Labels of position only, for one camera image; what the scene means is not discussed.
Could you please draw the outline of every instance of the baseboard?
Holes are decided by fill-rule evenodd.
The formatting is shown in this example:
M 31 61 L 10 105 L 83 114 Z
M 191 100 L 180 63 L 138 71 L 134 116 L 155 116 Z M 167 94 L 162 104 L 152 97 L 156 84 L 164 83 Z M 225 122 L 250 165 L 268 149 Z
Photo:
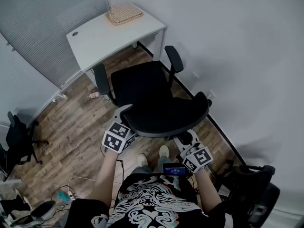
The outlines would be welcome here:
M 10 125 L 8 125 L 7 123 L 0 122 L 0 127 L 10 128 Z
M 140 46 L 142 49 L 144 49 L 151 57 L 153 57 L 153 53 L 146 47 L 144 46 L 141 42 L 137 42 L 137 45 Z M 167 71 L 167 73 L 170 72 L 170 70 L 159 60 L 161 63 L 161 66 L 163 67 L 164 70 Z M 189 95 L 191 98 L 194 97 L 194 95 L 191 93 L 191 91 L 176 77 L 174 76 L 174 80 L 182 87 L 182 89 Z M 208 119 L 212 122 L 212 124 L 215 126 L 215 128 L 218 130 L 219 134 L 224 138 L 224 140 L 227 142 L 227 144 L 230 146 L 230 148 L 233 150 L 235 155 L 239 158 L 241 163 L 243 165 L 246 165 L 245 161 L 243 158 L 240 156 L 240 154 L 237 152 L 236 148 L 233 146 L 232 142 L 228 139 L 228 137 L 224 134 L 224 132 L 221 130 L 219 125 L 214 121 L 214 119 L 208 114 L 207 115 Z
M 83 75 L 84 72 L 81 70 L 76 72 L 72 77 L 70 77 L 67 82 L 64 84 L 63 88 L 60 89 L 52 98 L 50 98 L 49 101 L 45 103 L 45 105 L 33 116 L 33 118 L 30 120 L 30 122 L 27 124 L 27 126 L 31 126 L 32 123 L 37 119 L 37 117 L 48 107 L 49 104 L 52 103 L 53 99 L 56 98 L 58 94 L 61 94 L 63 91 L 65 91 L 75 80 L 77 80 L 81 75 Z

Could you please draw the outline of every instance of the wooden floor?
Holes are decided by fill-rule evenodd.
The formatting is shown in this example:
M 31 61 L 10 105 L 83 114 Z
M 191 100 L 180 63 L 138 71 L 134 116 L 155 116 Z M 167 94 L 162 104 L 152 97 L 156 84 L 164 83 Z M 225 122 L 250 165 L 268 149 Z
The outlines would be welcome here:
M 142 48 L 128 47 L 106 60 L 104 64 L 110 76 L 119 69 L 151 60 Z M 23 180 L 18 189 L 34 207 L 50 200 L 52 193 L 58 187 L 67 185 L 72 176 L 91 179 L 97 176 L 103 162 L 100 145 L 116 107 L 104 97 L 89 99 L 89 94 L 96 91 L 96 87 L 83 75 L 65 92 L 68 100 L 59 99 L 56 103 L 51 103 L 38 117 L 40 125 L 36 128 L 35 135 L 50 142 L 49 146 L 42 145 L 36 149 L 36 155 L 43 164 L 36 164 L 32 158 L 30 163 L 16 166 L 12 174 L 12 177 Z M 172 92 L 175 96 L 188 98 L 176 82 Z M 202 143 L 211 150 L 214 157 L 211 166 L 215 171 L 223 168 L 225 160 L 236 159 L 229 145 L 208 119 L 195 127 L 195 131 Z M 165 142 L 163 138 L 140 138 L 119 155 L 119 159 L 124 162 L 124 176 L 128 176 L 137 166 L 137 155 L 140 153 L 145 153 L 149 164 L 154 167 L 158 159 L 158 149 L 163 144 L 168 145 L 170 158 L 175 160 L 177 150 L 173 141 Z M 122 182 L 120 162 L 116 165 L 114 181 L 115 199 Z M 92 185 L 91 180 L 84 179 L 72 179 L 70 182 L 70 186 L 80 198 L 89 194 Z M 56 194 L 54 199 L 58 205 L 62 204 Z

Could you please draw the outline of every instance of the plug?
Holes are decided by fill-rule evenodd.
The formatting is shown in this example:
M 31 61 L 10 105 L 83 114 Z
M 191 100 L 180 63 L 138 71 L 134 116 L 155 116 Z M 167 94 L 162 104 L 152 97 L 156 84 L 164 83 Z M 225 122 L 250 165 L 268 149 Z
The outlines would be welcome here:
M 68 191 L 67 193 L 72 201 L 76 200 L 75 196 L 73 195 L 73 193 L 71 191 Z

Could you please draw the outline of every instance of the white desk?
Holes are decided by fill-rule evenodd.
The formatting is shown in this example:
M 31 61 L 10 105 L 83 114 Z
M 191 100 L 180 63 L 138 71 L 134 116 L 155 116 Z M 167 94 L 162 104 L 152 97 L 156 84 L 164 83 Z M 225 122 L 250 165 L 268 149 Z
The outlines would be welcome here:
M 143 16 L 117 26 L 102 14 L 74 29 L 66 37 L 81 70 L 96 85 L 90 70 L 92 67 L 129 45 L 135 47 L 138 40 L 152 34 L 155 35 L 153 60 L 158 61 L 165 28 L 164 24 L 144 11 Z

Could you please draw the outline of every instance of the wall outlet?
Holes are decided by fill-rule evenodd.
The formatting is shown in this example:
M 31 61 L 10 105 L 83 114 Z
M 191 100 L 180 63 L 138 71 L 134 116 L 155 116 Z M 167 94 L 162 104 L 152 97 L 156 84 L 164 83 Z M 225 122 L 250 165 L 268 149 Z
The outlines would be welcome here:
M 215 98 L 215 94 L 212 92 L 212 90 L 209 90 L 207 94 L 207 99 L 212 100 L 213 98 Z

